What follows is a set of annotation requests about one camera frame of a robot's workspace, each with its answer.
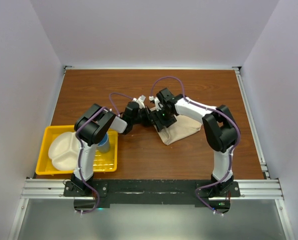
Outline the beige cloth napkin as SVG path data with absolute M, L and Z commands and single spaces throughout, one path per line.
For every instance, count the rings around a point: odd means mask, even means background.
M 158 132 L 157 127 L 155 126 L 158 136 L 167 146 L 198 133 L 201 130 L 202 124 L 194 119 L 183 115 L 172 114 L 172 116 L 175 117 L 176 122 L 170 127 L 164 127 Z

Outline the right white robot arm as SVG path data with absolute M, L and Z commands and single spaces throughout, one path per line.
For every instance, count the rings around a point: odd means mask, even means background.
M 205 105 L 183 94 L 174 96 L 167 88 L 150 96 L 155 104 L 154 126 L 159 133 L 169 136 L 167 128 L 175 124 L 176 116 L 185 116 L 199 122 L 205 131 L 207 143 L 214 151 L 214 169 L 211 183 L 200 189 L 211 189 L 216 196 L 229 191 L 234 177 L 232 171 L 233 151 L 240 142 L 240 130 L 226 105 Z

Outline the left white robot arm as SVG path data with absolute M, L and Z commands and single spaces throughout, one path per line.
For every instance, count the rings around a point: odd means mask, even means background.
M 71 175 L 73 192 L 81 196 L 92 194 L 93 187 L 93 161 L 99 143 L 104 139 L 109 129 L 127 135 L 134 125 L 151 126 L 148 107 L 141 108 L 135 102 L 129 102 L 122 113 L 118 116 L 106 107 L 93 104 L 75 123 L 75 136 L 80 143 L 77 167 Z

